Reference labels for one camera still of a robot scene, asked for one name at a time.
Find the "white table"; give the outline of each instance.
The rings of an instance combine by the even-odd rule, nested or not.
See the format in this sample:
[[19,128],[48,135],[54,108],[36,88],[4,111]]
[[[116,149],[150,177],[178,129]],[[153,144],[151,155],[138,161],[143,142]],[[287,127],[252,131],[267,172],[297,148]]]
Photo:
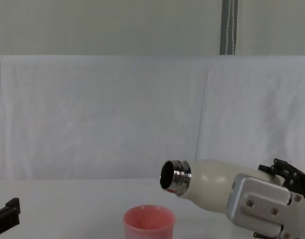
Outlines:
[[177,218],[175,239],[251,239],[225,215],[164,192],[154,179],[0,181],[0,208],[20,198],[20,225],[0,239],[122,239],[124,212],[156,204]]

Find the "cup rim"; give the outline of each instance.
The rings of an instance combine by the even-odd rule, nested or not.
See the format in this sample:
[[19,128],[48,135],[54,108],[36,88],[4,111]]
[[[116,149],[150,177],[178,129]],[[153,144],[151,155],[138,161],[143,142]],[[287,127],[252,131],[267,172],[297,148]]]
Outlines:
[[[141,208],[141,207],[157,207],[157,208],[160,208],[162,209],[163,211],[166,211],[169,215],[171,215],[172,217],[172,221],[170,224],[168,224],[167,226],[164,226],[164,227],[161,227],[161,228],[157,228],[157,229],[140,229],[140,228],[136,228],[136,227],[133,227],[132,225],[130,225],[129,223],[126,222],[125,220],[125,217],[127,215],[127,213],[129,213],[130,211],[134,210],[134,209],[137,209],[137,208]],[[142,232],[142,233],[155,233],[155,232],[160,232],[160,231],[163,231],[163,230],[166,230],[168,229],[169,227],[173,226],[174,223],[176,222],[176,217],[174,215],[174,213],[168,209],[168,208],[165,208],[165,207],[162,207],[162,206],[159,206],[159,205],[151,205],[151,204],[147,204],[147,205],[139,205],[139,206],[136,206],[136,207],[133,207],[133,208],[130,208],[129,210],[127,210],[124,214],[123,214],[123,223],[125,224],[126,227],[136,231],[136,232]]]

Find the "pink cup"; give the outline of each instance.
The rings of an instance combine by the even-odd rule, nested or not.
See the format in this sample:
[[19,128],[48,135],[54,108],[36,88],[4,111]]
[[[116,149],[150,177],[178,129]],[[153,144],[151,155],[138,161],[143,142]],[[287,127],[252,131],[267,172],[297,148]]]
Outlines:
[[167,208],[142,205],[123,216],[126,239],[172,239],[174,214]]

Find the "bottle neck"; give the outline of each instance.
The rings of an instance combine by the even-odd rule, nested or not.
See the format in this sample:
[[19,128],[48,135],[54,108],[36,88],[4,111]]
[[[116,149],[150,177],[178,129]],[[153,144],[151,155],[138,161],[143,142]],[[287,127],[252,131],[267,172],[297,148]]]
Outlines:
[[191,168],[188,162],[167,161],[161,169],[160,185],[163,190],[180,196],[189,188],[191,176]]

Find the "white cloth backdrop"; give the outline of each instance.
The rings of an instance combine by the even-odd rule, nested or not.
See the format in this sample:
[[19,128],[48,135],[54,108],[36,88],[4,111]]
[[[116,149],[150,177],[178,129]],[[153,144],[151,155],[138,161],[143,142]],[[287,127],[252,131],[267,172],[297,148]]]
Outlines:
[[305,57],[0,57],[0,179],[274,157],[305,171]]

